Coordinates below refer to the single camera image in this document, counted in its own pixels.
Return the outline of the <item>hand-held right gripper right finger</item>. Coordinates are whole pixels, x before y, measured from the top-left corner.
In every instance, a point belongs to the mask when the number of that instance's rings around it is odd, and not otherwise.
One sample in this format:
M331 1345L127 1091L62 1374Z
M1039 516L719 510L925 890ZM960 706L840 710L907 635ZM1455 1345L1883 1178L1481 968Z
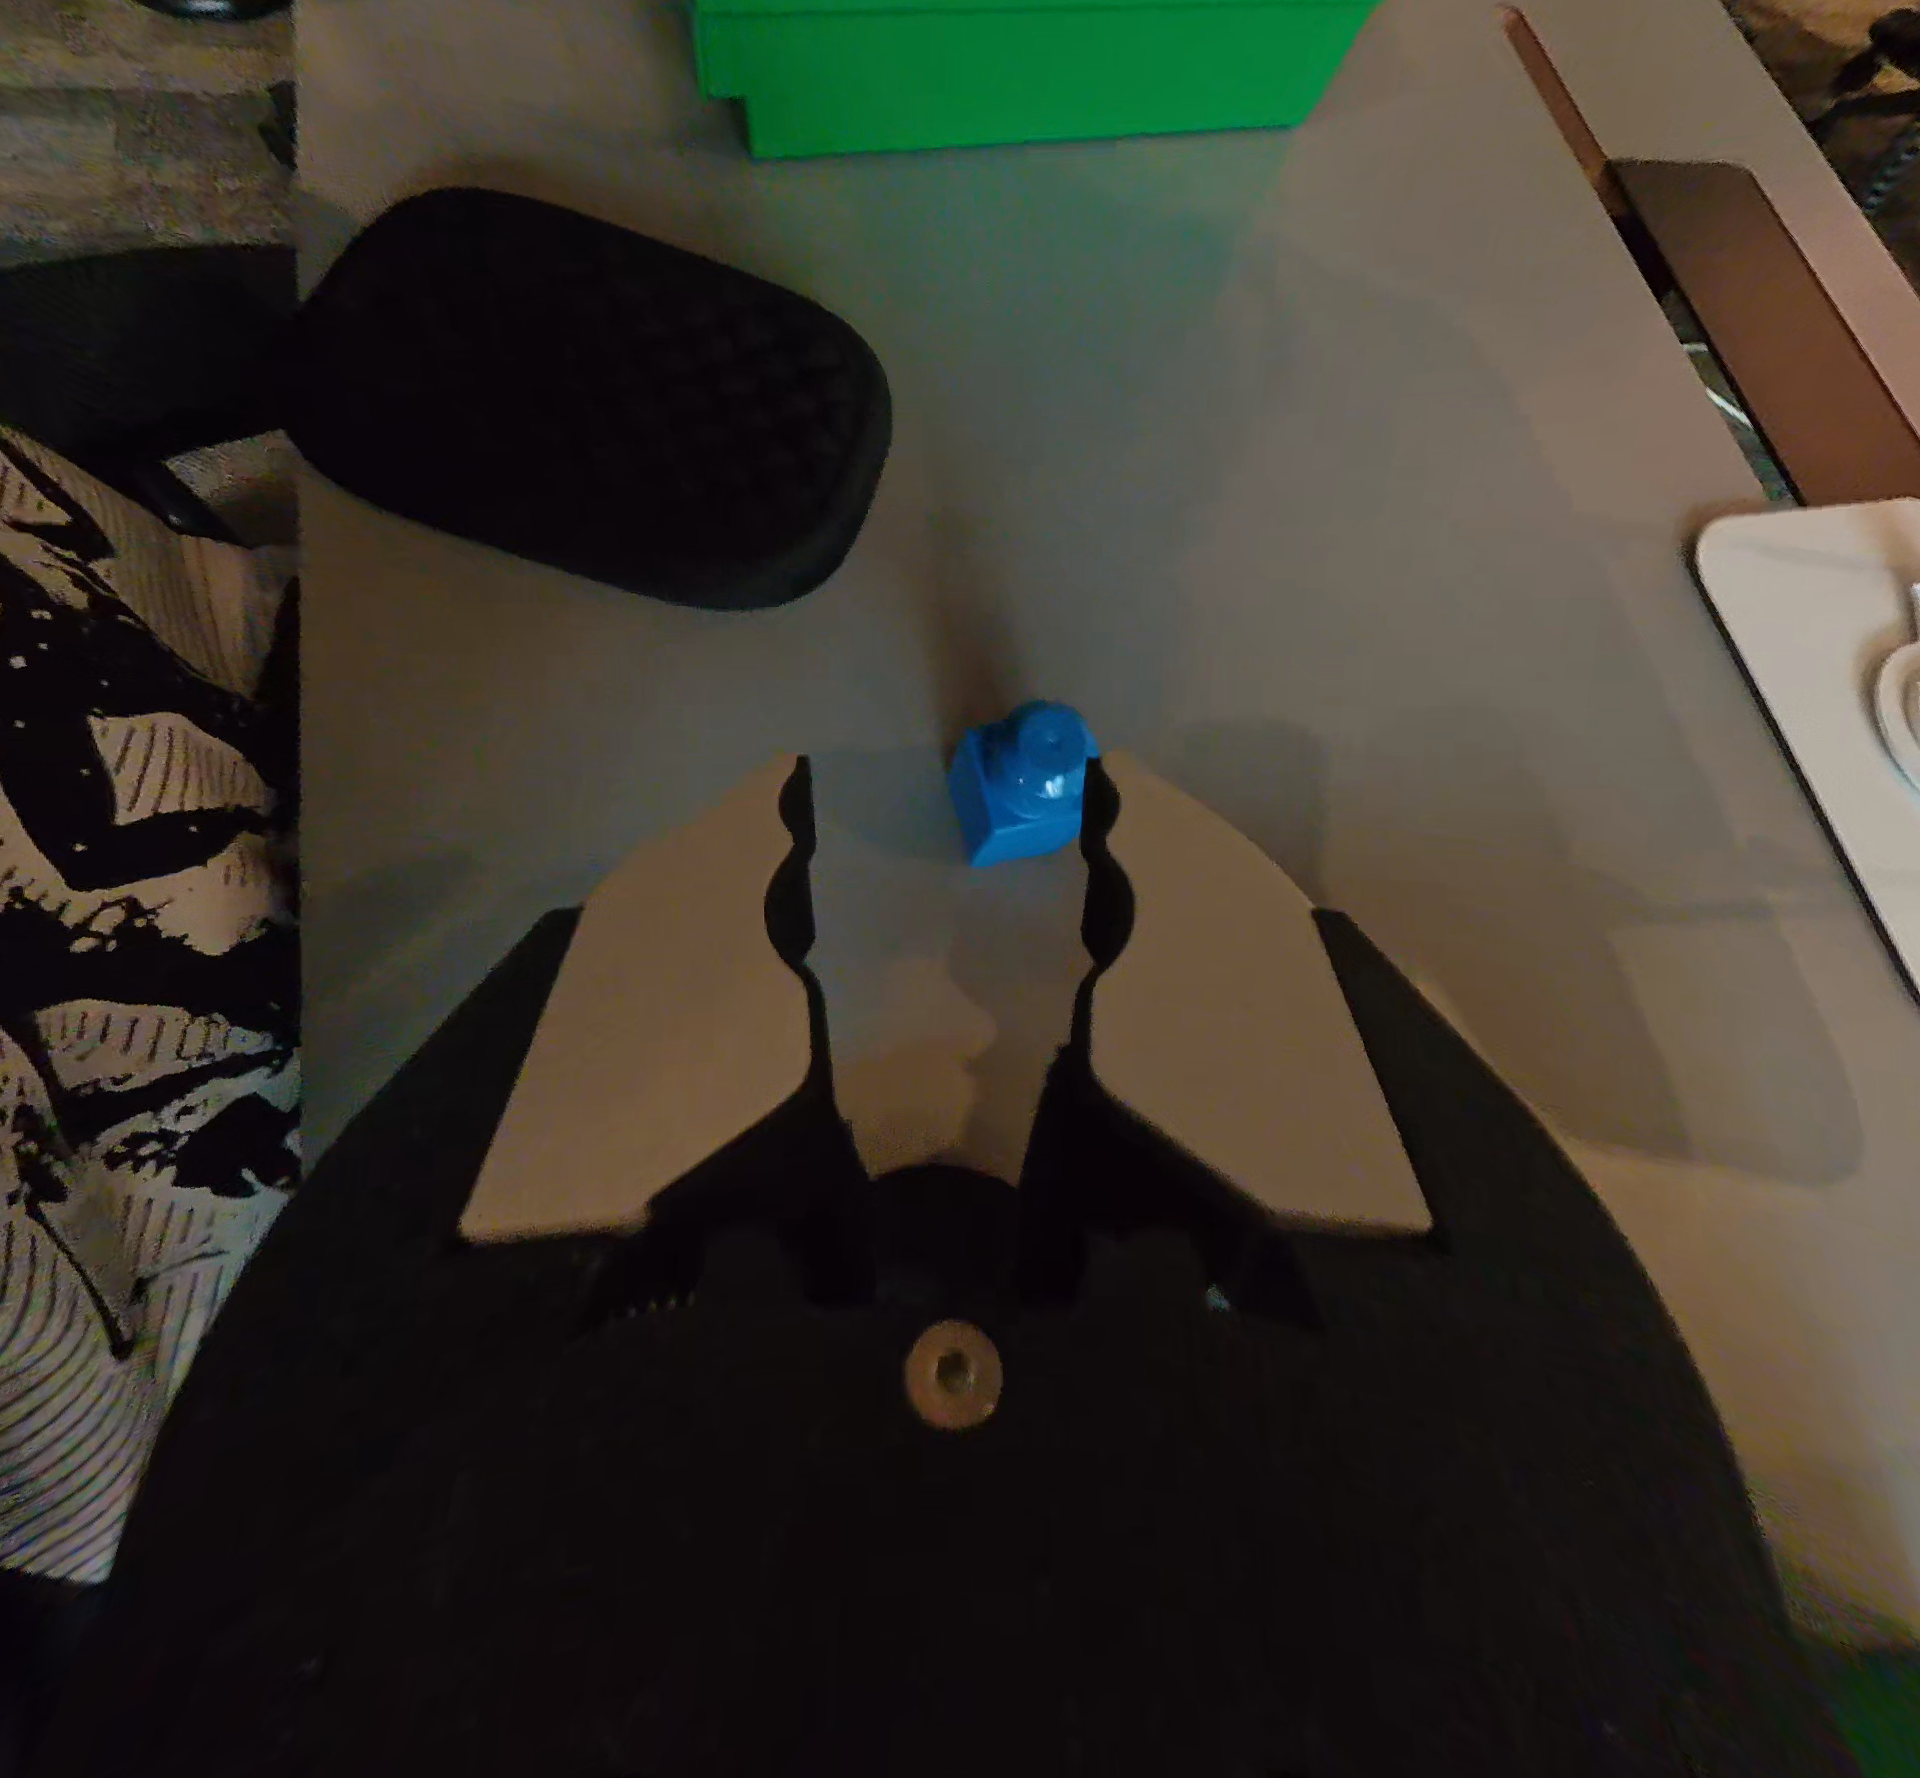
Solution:
M1430 1238L1426 1195L1306 891L1130 754L1088 765L1083 815L1075 1041L1092 1084L1265 1219Z

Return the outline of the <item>black white patterned clothing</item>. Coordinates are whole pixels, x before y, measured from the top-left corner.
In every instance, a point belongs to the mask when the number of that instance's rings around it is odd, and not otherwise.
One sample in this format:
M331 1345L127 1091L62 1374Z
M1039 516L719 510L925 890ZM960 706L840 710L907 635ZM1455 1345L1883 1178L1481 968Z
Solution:
M2 1564L108 1578L299 1189L290 556L2 444Z

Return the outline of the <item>blue toy block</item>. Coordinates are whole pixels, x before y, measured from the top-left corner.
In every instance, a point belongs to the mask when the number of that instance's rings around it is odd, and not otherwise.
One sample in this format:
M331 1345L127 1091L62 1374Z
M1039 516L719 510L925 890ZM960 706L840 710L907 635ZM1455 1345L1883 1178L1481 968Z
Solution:
M1039 859L1081 832L1085 768L1099 745L1085 720L1057 701L1029 701L960 732L949 796L973 869Z

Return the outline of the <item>white poster stand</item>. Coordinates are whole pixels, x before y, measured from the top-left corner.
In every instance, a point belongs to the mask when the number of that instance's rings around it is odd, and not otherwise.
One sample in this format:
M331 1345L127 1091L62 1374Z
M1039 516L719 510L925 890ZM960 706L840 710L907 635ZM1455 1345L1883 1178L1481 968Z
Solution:
M1692 575L1915 996L1915 497L1714 519L1692 543Z

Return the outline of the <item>black mesh pad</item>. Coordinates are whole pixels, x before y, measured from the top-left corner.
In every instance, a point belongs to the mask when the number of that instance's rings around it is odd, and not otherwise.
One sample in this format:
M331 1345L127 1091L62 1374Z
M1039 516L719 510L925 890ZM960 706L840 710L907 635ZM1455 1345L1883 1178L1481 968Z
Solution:
M350 496L706 613L823 587L893 440L877 353L818 301L482 187L376 216L282 358L284 430Z

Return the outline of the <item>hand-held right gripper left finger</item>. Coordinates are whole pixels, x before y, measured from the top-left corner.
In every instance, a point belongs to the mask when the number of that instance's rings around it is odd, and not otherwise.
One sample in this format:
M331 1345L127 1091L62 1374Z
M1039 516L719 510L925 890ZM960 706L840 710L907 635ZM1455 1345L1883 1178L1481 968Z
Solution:
M631 1238L661 1195L800 1094L805 951L768 901L811 846L775 756L591 890L459 1216L464 1242Z

